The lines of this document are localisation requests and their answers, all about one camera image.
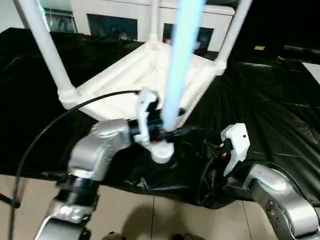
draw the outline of black plastic sheet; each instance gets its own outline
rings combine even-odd
[[[52,33],[52,37],[75,86],[141,45],[82,34]],[[229,124],[245,123],[251,142],[245,161],[280,164],[319,206],[319,93],[320,85],[301,63],[285,61],[270,66],[231,59],[224,75],[214,79],[186,123],[210,129],[212,139],[177,138],[175,154],[167,164],[156,164],[148,151],[133,145],[114,157],[102,184],[207,208],[219,208],[236,199],[251,200],[241,188],[245,171],[210,193],[221,179],[228,163],[225,159],[217,159],[199,187],[209,160],[209,143]],[[0,173],[13,175],[33,137],[65,111],[28,30],[9,29],[0,35],[0,99]],[[66,170],[74,144],[95,122],[81,112],[62,120],[35,146],[22,175],[57,179]]]

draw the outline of robotic arm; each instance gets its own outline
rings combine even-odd
[[[68,175],[57,183],[60,191],[51,202],[35,237],[36,240],[88,240],[86,224],[96,209],[98,188],[113,156],[132,143],[148,149],[157,163],[166,163],[174,152],[167,142],[174,132],[162,128],[157,95],[143,89],[136,106],[137,120],[101,121],[74,147],[68,163]],[[246,126],[236,123],[221,132],[221,140],[230,147],[231,159],[226,176],[246,158],[250,145]],[[243,188],[265,211],[280,240],[320,240],[318,216],[313,206],[296,192],[286,176],[274,169],[255,164]]]

